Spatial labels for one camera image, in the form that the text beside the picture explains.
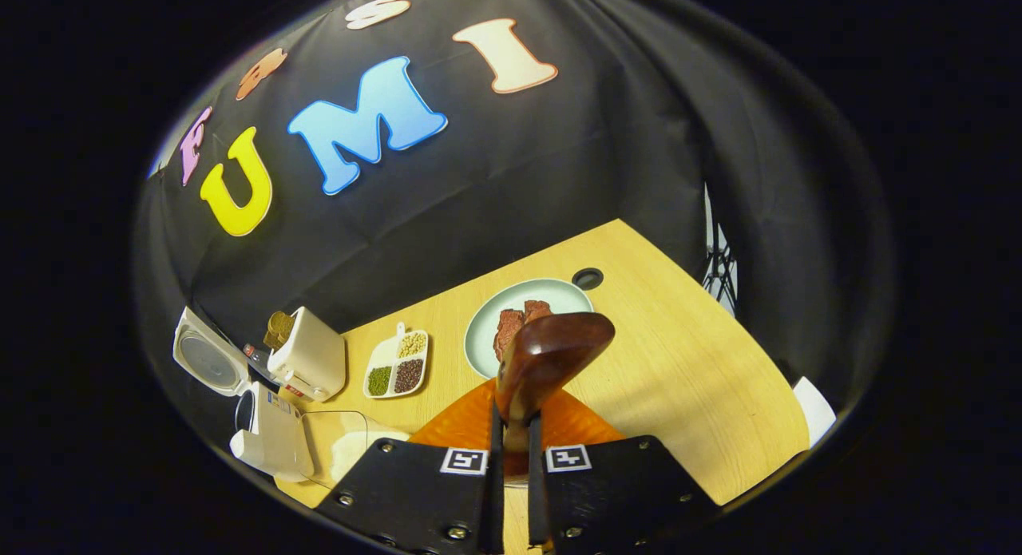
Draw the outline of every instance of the blue letter m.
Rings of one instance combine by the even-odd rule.
[[[359,165],[344,161],[337,147],[380,161],[379,119],[390,130],[391,150],[411,148],[447,126],[447,115],[430,111],[412,86],[408,63],[408,57],[391,57],[362,75],[355,111],[317,100],[289,123],[287,132],[301,134],[323,171],[325,194],[336,194],[359,177]]]

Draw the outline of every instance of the wooden table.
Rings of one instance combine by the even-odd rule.
[[[584,268],[603,272],[603,283],[586,293],[617,334],[567,391],[625,435],[659,437],[718,505],[808,449],[802,410],[759,344],[699,283],[620,220],[349,330],[342,334],[347,385],[329,402],[295,405],[305,411],[358,410],[412,433],[483,380],[469,368],[463,343],[485,300],[525,279],[570,281]],[[367,399],[362,380],[369,355],[394,334],[398,322],[429,333],[423,386],[405,398]],[[277,487],[309,507],[328,493],[312,482],[277,480]],[[525,491],[506,489],[505,505],[507,553],[524,553]]]

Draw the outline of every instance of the steak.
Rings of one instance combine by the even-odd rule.
[[[550,311],[550,305],[546,302],[531,299],[525,300],[525,323],[552,315],[554,315],[554,312]]]
[[[497,335],[494,336],[494,353],[497,354],[497,361],[504,361],[504,349],[511,343],[512,337],[521,326],[525,325],[525,314],[520,310],[501,311],[501,321],[497,323]]]

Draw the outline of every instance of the screw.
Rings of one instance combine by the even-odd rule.
[[[465,527],[451,527],[448,529],[448,537],[455,541],[461,541],[468,537],[468,529]]]

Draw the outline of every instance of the white appliance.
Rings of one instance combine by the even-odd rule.
[[[270,352],[267,367],[295,395],[325,402],[347,381],[344,337],[307,308],[298,308],[291,316],[291,334],[279,351]]]
[[[174,333],[174,361],[221,396],[241,396],[230,448],[234,457],[286,481],[313,472],[301,413],[248,377],[248,359],[185,307]]]

